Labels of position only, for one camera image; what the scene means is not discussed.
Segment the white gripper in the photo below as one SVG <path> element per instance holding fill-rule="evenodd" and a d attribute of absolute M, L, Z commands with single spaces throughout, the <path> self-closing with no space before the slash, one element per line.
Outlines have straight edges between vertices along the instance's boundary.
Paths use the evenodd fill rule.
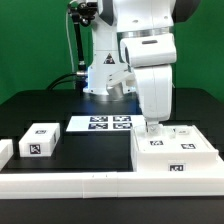
<path fill-rule="evenodd" d="M 146 122 L 146 132 L 160 133 L 159 122 L 169 119 L 172 103 L 172 67 L 177 53 L 172 33 L 124 38 L 122 60 L 134 73 L 136 92 Z"/>

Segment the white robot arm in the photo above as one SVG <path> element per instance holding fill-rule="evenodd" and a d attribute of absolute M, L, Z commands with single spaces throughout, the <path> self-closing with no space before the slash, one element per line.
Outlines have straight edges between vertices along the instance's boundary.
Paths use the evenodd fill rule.
<path fill-rule="evenodd" d="M 172 27 L 187 21 L 200 2 L 86 0 L 96 5 L 86 91 L 112 99 L 134 88 L 146 130 L 157 131 L 171 113 L 171 65 L 177 60 Z"/>

